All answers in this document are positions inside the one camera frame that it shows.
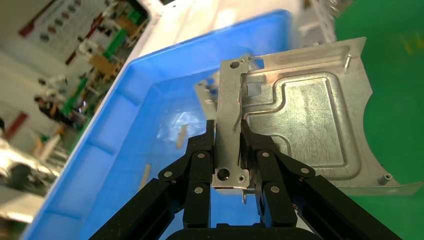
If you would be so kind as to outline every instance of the green floor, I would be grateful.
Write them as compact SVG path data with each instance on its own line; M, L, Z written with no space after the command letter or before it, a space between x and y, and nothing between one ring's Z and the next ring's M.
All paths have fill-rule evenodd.
M357 0L336 20L337 40L367 37L362 61L373 95L364 128L398 182L424 181L424 0ZM424 239L424 189L415 196L353 197L404 240Z

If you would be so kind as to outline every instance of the poster on wall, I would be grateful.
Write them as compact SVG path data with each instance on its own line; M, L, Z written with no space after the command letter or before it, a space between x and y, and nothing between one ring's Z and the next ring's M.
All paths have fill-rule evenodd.
M92 33L92 23L105 9L102 0L51 0L19 35L67 63L78 48L78 36Z

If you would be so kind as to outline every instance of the silver screw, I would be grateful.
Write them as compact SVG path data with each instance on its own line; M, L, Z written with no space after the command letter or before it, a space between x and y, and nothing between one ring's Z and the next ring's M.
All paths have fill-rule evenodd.
M166 171L163 175L164 175L165 177L169 178L169 177L171 177L171 176L172 176L172 171Z
M271 187L271 192L273 192L273 193L278 193L280 191L280 189L279 189L279 187L278 186L272 186Z
M307 169L307 168L302 168L302 169L300 169L300 171L302 172L302 173L304 173L304 174L308 174L309 173L309 169Z
M201 194L201 193L203 193L203 188L198 186L194 189L194 192L197 193L197 194Z

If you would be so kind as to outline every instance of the blue plastic bin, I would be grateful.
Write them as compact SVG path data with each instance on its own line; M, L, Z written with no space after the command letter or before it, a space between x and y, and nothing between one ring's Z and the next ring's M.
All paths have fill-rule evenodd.
M193 85L222 60L288 50L289 30L290 14L279 10L131 62L23 239L88 239L138 191L146 164L157 178L184 155L185 147L176 149L182 125L186 138L205 132ZM254 197L244 205L240 195L213 190L211 207L212 226L259 221ZM180 212L162 239L182 227Z

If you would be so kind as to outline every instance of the scratched metal surface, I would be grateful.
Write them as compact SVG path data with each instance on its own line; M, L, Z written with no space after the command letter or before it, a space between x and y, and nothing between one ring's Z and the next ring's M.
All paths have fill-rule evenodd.
M422 182L402 185L393 178L379 183L387 171L368 146L363 123L373 93L361 61L365 42L362 37L223 61L217 115L226 107L224 113L233 114L233 118L218 117L216 143L224 140L223 133L234 132L237 124L238 101L234 96L239 87L222 89L223 83L241 79L241 117L253 132L271 136L282 153L313 167L317 175L348 195L414 194ZM234 99L222 99L222 90L232 93L228 96ZM215 151L221 151L215 172L227 169L230 177L214 176L212 186L251 190L254 186L245 186L247 181L232 180L231 176L241 173L250 179L248 172L242 172L239 149L232 142L224 144L225 151L215 146Z
M348 179L360 170L337 75L324 71L284 77L273 72L246 79L261 83L260 95L242 100L244 118L254 132L271 136L282 153L328 179Z

